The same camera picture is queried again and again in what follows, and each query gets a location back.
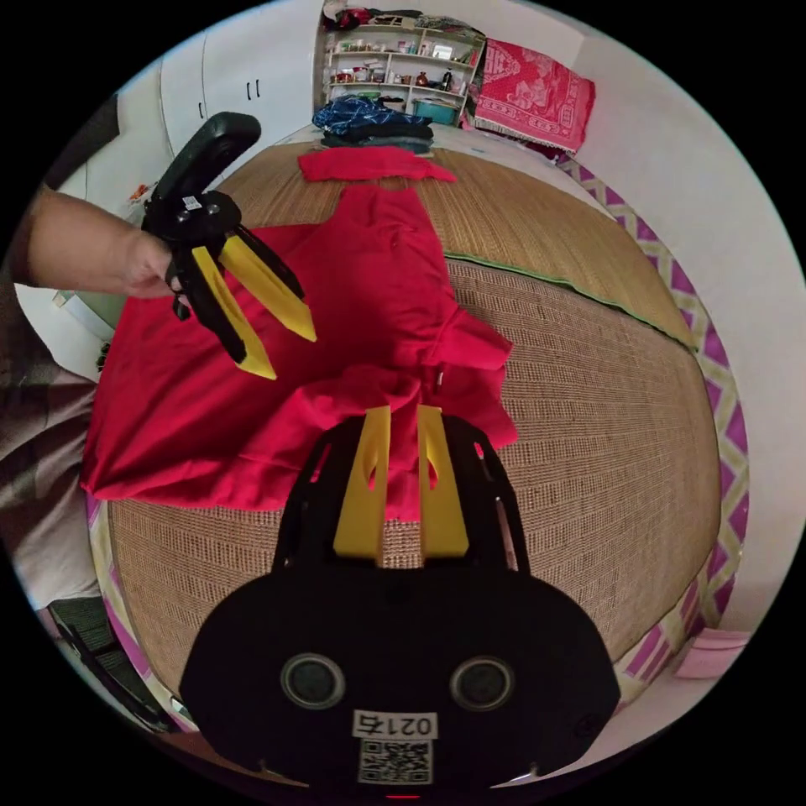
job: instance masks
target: clothing pile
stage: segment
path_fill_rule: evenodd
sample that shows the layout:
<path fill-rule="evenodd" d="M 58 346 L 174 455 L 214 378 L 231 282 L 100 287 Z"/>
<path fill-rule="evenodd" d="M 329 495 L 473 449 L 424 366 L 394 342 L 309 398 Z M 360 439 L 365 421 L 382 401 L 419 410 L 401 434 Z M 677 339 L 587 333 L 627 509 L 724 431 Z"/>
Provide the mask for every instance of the clothing pile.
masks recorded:
<path fill-rule="evenodd" d="M 325 148 L 396 146 L 414 154 L 428 154 L 434 133 L 430 118 L 389 109 L 380 100 L 358 95 L 334 98 L 313 116 L 323 132 Z"/>

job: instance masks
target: woven mat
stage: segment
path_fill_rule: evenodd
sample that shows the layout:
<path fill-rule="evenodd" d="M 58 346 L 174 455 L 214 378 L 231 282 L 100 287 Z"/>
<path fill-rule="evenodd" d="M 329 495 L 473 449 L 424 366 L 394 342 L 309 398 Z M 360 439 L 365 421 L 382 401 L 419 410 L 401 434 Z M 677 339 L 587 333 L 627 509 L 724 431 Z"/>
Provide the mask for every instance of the woven mat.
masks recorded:
<path fill-rule="evenodd" d="M 347 182 L 306 182 L 296 158 L 310 150 L 266 149 L 221 184 L 247 227 L 319 223 L 333 214 Z M 518 170 L 445 149 L 434 149 L 433 159 L 458 181 L 395 177 L 378 184 L 417 189 L 445 254 L 570 285 L 691 346 L 668 288 L 615 221 Z"/>
<path fill-rule="evenodd" d="M 671 607 L 720 525 L 703 376 L 681 345 L 559 285 L 449 261 L 458 302 L 515 349 L 503 399 L 520 438 L 500 452 L 532 573 L 594 619 L 611 657 Z M 113 502 L 115 564 L 140 646 L 176 691 L 196 633 L 270 570 L 280 512 Z M 419 564 L 417 524 L 386 525 L 385 566 Z"/>

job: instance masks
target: red blanket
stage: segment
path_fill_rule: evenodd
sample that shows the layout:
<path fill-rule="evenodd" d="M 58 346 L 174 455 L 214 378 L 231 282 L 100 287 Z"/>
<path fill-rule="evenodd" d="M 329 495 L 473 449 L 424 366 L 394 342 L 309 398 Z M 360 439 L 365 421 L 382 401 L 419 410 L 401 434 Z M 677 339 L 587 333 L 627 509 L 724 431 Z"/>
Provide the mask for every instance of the red blanket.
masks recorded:
<path fill-rule="evenodd" d="M 488 39 L 475 126 L 574 154 L 594 98 L 592 81 L 550 56 Z"/>

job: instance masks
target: sticker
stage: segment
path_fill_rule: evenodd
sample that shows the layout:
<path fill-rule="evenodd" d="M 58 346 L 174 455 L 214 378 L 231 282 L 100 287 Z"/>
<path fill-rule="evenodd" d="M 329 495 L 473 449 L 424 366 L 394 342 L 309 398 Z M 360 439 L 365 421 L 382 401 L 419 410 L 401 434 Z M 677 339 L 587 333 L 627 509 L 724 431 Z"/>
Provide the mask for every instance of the sticker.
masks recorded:
<path fill-rule="evenodd" d="M 437 715 L 355 710 L 353 736 L 379 741 L 431 741 L 439 738 Z"/>
<path fill-rule="evenodd" d="M 433 783 L 433 745 L 432 741 L 362 740 L 359 783 L 382 783 L 386 786 Z"/>

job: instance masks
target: white cabinet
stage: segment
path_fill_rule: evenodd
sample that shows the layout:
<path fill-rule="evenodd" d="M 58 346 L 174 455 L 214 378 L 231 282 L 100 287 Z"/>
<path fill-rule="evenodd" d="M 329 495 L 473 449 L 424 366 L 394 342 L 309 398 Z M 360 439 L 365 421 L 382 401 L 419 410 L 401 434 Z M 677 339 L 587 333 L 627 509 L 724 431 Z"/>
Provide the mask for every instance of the white cabinet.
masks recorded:
<path fill-rule="evenodd" d="M 174 156 L 207 120 L 202 57 L 207 31 L 188 39 L 162 58 L 160 94 L 165 129 Z"/>
<path fill-rule="evenodd" d="M 154 63 L 118 94 L 120 134 L 86 162 L 86 199 L 122 218 L 129 198 L 165 173 L 170 151 L 160 106 L 160 65 Z"/>
<path fill-rule="evenodd" d="M 76 199 L 86 199 L 86 163 L 79 165 L 64 185 L 57 188 L 59 193 L 66 193 Z"/>
<path fill-rule="evenodd" d="M 322 0 L 275 0 L 207 32 L 202 66 L 207 114 L 249 114 L 262 129 L 259 142 L 222 178 L 311 122 L 321 11 Z"/>

